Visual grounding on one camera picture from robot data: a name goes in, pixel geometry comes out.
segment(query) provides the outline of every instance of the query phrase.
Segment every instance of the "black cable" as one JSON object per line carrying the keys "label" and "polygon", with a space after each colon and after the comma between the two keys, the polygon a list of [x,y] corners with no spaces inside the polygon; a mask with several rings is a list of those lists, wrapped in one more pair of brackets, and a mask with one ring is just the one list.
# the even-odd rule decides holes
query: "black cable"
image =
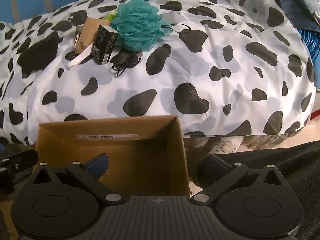
{"label": "black cable", "polygon": [[137,51],[131,54],[129,57],[127,57],[124,61],[114,63],[112,69],[117,72],[117,77],[121,76],[122,73],[126,70],[126,68],[133,68],[136,65],[138,65],[142,55],[143,53],[141,51]]}

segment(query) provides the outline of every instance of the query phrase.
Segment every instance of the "teal loofah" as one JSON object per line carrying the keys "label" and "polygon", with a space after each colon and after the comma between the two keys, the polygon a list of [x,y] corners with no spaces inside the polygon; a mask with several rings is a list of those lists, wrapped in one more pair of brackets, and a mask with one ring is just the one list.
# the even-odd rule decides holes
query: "teal loofah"
{"label": "teal loofah", "polygon": [[130,51],[150,50],[159,38],[172,32],[161,27],[165,23],[157,13],[158,9],[144,0],[120,4],[111,23],[111,27],[119,32],[116,46]]}

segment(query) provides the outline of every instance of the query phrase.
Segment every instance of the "black fabric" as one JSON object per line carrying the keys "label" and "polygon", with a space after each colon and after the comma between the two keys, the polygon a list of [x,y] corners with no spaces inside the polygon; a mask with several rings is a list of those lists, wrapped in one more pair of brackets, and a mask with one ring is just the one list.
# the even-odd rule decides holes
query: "black fabric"
{"label": "black fabric", "polygon": [[[304,219],[296,238],[298,240],[320,239],[320,141],[285,149],[218,156],[230,164],[243,163],[249,169],[263,169],[268,164],[276,165],[304,209]],[[197,168],[196,180],[202,188],[215,182],[206,171],[205,161],[202,161]]]}

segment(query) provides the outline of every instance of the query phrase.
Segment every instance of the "crosshair symbol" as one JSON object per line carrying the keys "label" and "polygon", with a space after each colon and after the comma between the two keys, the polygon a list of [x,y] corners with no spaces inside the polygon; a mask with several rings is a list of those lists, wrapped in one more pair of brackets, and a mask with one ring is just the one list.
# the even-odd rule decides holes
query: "crosshair symbol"
{"label": "crosshair symbol", "polygon": [[161,203],[163,200],[161,199],[161,198],[156,198],[155,200],[154,200],[154,202],[156,202],[156,203]]}

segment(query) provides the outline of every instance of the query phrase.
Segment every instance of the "triangular cutout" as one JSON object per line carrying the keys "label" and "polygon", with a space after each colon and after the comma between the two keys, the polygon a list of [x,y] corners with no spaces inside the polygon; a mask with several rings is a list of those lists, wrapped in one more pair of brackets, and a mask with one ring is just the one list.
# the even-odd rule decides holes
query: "triangular cutout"
{"label": "triangular cutout", "polygon": [[274,171],[269,171],[263,182],[267,184],[281,185],[281,181],[279,181]]}
{"label": "triangular cutout", "polygon": [[42,169],[39,171],[38,176],[33,181],[33,184],[43,184],[43,183],[48,183],[48,182],[51,182],[50,175],[46,169]]}

